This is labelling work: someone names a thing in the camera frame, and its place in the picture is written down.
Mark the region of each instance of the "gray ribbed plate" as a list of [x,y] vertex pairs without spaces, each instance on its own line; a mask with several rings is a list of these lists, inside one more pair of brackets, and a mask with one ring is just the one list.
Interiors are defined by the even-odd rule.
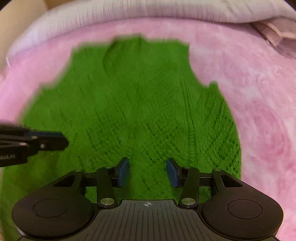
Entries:
[[67,241],[227,241],[209,230],[193,210],[173,200],[123,200],[101,210],[83,231]]

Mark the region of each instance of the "white fabric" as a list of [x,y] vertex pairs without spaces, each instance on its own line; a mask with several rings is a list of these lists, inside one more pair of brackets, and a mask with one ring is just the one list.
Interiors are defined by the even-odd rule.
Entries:
[[8,57],[50,38],[94,23],[137,17],[175,17],[244,23],[296,19],[284,0],[76,0],[46,12],[11,46]]

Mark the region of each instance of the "screw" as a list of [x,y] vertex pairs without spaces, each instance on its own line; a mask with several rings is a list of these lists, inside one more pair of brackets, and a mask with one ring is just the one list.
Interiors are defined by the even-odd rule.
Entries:
[[181,203],[184,205],[190,206],[196,203],[196,201],[193,198],[183,198]]
[[109,198],[109,197],[106,197],[106,198],[103,198],[101,199],[100,203],[103,204],[103,205],[112,205],[114,203],[114,199],[113,198]]

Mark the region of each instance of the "green knitted fabric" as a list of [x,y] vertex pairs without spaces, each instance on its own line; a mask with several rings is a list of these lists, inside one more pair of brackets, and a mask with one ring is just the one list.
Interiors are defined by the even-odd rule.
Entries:
[[[217,84],[196,80],[188,49],[178,41],[133,37],[73,52],[61,81],[44,89],[24,118],[36,130],[61,131],[70,145],[5,169],[5,241],[16,239],[16,201],[73,169],[93,172],[128,157],[131,177],[116,191],[118,199],[178,199],[165,171],[169,157],[201,172],[222,168],[240,178],[241,150],[229,108]],[[208,195],[202,192],[201,201]],[[96,202],[94,188],[87,197]]]

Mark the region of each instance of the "pink surface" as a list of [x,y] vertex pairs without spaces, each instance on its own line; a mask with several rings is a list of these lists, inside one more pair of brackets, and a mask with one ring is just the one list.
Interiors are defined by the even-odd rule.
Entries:
[[0,85],[0,120],[17,121],[40,85],[52,82],[64,68],[73,46],[136,33],[189,44],[197,78],[205,84],[218,82],[236,121],[242,180],[281,205],[284,222],[277,237],[296,240],[296,60],[280,55],[249,25],[133,19],[52,39],[10,62]]

